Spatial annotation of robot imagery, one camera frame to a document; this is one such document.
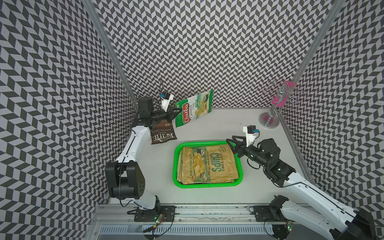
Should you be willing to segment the green white Chulo chips bag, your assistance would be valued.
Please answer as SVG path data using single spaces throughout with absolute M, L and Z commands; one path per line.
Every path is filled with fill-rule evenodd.
M 176 128 L 184 126 L 212 112 L 214 90 L 209 90 L 175 104 L 182 112 L 175 118 Z

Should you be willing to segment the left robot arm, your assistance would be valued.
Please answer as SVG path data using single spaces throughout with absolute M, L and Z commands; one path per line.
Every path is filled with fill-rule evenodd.
M 151 211 L 159 207 L 157 196 L 146 190 L 145 177 L 140 169 L 139 161 L 145 144 L 152 136 L 155 125 L 163 120 L 171 123 L 182 109 L 170 106 L 174 95 L 161 94 L 161 106 L 154 109 L 153 98 L 142 97 L 138 101 L 139 110 L 130 131 L 130 137 L 122 153 L 115 161 L 105 167 L 108 192 L 111 198 L 119 201 L 128 200 L 140 210 Z

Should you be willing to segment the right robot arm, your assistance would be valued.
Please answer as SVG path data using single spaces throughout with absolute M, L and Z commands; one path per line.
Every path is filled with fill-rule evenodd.
M 274 139 L 258 143 L 233 136 L 226 140 L 238 157 L 246 156 L 263 168 L 266 177 L 278 188 L 296 194 L 313 209 L 302 208 L 284 196 L 270 203 L 288 221 L 299 223 L 328 240 L 377 240 L 379 237 L 370 212 L 355 210 L 332 198 L 307 181 L 293 167 L 280 159 L 280 148 Z

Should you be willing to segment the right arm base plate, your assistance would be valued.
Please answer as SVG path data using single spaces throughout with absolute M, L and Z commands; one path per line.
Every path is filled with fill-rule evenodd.
M 256 222 L 288 222 L 281 209 L 277 207 L 270 207 L 269 205 L 252 206 L 252 213 L 255 215 Z

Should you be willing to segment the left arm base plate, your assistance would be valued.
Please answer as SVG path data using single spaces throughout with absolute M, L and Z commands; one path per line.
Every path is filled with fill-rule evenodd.
M 176 206 L 160 206 L 153 210 L 140 210 L 136 209 L 134 221 L 144 223 L 154 223 L 155 218 L 159 217 L 160 214 L 165 214 L 164 222 L 173 222 L 175 219 Z

